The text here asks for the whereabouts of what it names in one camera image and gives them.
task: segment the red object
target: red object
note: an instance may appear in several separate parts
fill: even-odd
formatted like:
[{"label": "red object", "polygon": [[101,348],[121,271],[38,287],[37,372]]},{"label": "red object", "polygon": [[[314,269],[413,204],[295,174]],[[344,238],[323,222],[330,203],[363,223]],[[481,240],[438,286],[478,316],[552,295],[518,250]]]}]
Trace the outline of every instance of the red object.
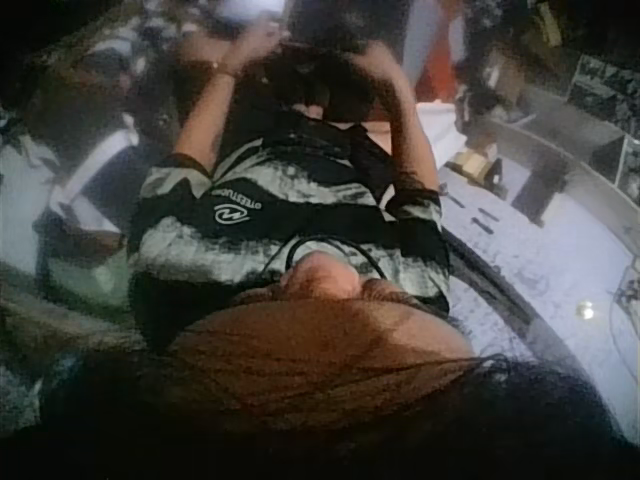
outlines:
[{"label": "red object", "polygon": [[440,0],[444,21],[439,28],[433,49],[426,59],[425,70],[416,84],[419,102],[442,100],[453,102],[456,96],[456,75],[451,64],[449,25],[459,15],[459,0]]}]

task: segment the black and white striped shirt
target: black and white striped shirt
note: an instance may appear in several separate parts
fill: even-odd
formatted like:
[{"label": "black and white striped shirt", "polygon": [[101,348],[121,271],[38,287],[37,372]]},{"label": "black and white striped shirt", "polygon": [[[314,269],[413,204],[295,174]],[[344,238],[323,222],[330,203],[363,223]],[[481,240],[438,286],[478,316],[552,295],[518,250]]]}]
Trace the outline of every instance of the black and white striped shirt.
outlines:
[{"label": "black and white striped shirt", "polygon": [[438,194],[399,190],[382,209],[348,158],[346,144],[289,132],[246,144],[213,177],[181,155],[153,168],[129,241],[132,305],[151,345],[272,283],[292,245],[311,237],[323,241],[305,242],[296,260],[321,250],[376,277],[356,244],[390,281],[446,315]]}]

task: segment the shirt sleeve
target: shirt sleeve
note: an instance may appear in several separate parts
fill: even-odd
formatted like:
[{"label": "shirt sleeve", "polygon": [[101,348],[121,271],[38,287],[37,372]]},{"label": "shirt sleeve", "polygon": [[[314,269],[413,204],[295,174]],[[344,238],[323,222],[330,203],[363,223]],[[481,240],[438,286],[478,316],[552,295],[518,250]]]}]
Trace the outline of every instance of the shirt sleeve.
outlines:
[{"label": "shirt sleeve", "polygon": [[402,256],[425,265],[425,276],[435,287],[428,297],[418,297],[442,314],[449,312],[449,250],[442,235],[440,196],[424,188],[396,193],[386,211],[396,220],[394,229]]},{"label": "shirt sleeve", "polygon": [[188,220],[196,201],[211,185],[205,168],[188,155],[169,155],[151,168],[133,216],[129,254],[138,252],[145,233],[163,219]]}]

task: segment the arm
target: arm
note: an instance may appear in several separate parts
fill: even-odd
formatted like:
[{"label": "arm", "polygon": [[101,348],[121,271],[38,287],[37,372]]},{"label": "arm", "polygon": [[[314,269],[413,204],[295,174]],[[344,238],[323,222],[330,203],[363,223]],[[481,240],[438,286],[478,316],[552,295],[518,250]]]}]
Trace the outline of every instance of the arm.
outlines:
[{"label": "arm", "polygon": [[402,67],[380,42],[372,42],[363,55],[352,55],[351,61],[375,83],[389,114],[396,188],[411,187],[408,179],[414,179],[438,191],[440,184],[431,144],[420,124],[415,94]]},{"label": "arm", "polygon": [[236,79],[228,73],[214,73],[178,137],[174,153],[188,155],[211,173],[229,113]]},{"label": "arm", "polygon": [[[267,16],[262,16],[231,45],[189,115],[174,153],[194,158],[208,172],[213,170],[236,78],[242,75],[247,65],[272,53],[281,38],[279,26]],[[203,42],[201,48],[202,56],[210,58],[213,63],[217,60],[217,52],[211,45]]]}]

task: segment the wrist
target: wrist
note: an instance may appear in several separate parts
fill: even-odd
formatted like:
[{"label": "wrist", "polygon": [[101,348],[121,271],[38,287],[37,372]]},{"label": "wrist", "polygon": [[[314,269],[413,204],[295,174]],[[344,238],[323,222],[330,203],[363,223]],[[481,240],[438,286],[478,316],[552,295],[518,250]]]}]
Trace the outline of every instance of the wrist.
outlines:
[{"label": "wrist", "polygon": [[230,50],[227,55],[222,57],[222,60],[217,64],[216,71],[220,73],[228,74],[235,78],[240,78],[244,73],[245,62],[238,60],[238,57],[234,54],[233,49]]}]

